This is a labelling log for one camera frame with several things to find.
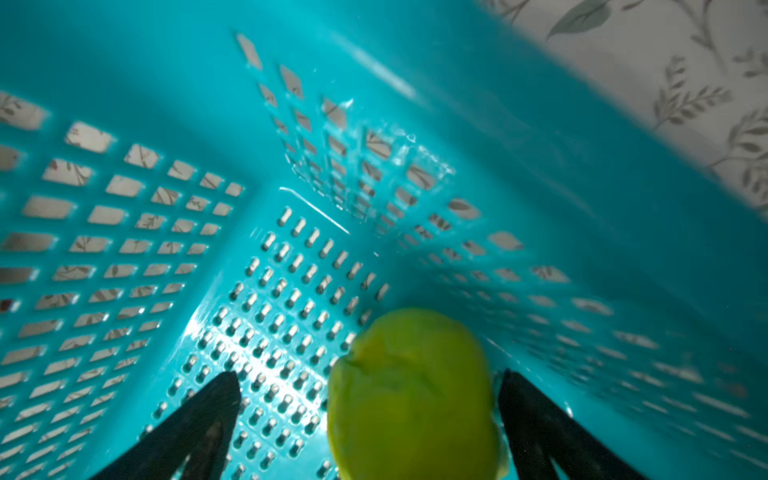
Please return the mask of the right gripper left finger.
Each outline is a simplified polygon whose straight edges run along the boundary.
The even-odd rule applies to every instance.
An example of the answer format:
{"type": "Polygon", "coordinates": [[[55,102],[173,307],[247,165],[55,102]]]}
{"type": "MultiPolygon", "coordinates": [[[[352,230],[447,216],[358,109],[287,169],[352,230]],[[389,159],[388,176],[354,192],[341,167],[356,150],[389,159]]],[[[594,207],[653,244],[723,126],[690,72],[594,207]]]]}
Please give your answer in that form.
{"type": "Polygon", "coordinates": [[[94,477],[96,479],[219,479],[242,400],[233,372],[223,372],[157,428],[94,477]]]}

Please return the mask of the green pear toy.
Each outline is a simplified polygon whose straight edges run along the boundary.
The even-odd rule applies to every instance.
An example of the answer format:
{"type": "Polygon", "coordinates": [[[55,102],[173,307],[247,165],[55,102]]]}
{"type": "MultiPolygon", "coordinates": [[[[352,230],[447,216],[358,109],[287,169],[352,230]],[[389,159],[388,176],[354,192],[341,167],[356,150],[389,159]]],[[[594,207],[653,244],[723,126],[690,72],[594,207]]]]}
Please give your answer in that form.
{"type": "Polygon", "coordinates": [[[328,379],[327,436],[343,479],[502,479],[509,455],[493,418],[487,357],[435,310],[375,319],[328,379]]]}

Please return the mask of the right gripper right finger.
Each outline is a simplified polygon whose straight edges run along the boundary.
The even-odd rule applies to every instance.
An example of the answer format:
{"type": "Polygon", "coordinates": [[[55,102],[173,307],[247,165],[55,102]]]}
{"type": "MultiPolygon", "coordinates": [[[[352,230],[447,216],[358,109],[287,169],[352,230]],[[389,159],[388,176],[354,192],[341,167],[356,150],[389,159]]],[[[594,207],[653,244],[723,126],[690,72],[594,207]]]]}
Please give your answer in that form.
{"type": "Polygon", "coordinates": [[[520,373],[504,371],[497,402],[520,479],[644,477],[520,373]]]}

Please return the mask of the teal plastic basket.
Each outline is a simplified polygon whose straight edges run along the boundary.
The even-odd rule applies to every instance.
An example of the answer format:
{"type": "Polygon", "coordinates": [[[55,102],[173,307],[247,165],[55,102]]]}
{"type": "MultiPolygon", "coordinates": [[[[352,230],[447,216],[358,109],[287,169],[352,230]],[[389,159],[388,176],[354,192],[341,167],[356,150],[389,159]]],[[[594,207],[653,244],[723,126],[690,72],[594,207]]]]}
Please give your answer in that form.
{"type": "Polygon", "coordinates": [[[766,3],[2,3],[3,478],[232,371],[223,477],[338,479],[408,307],[647,478],[765,478],[766,3]]]}

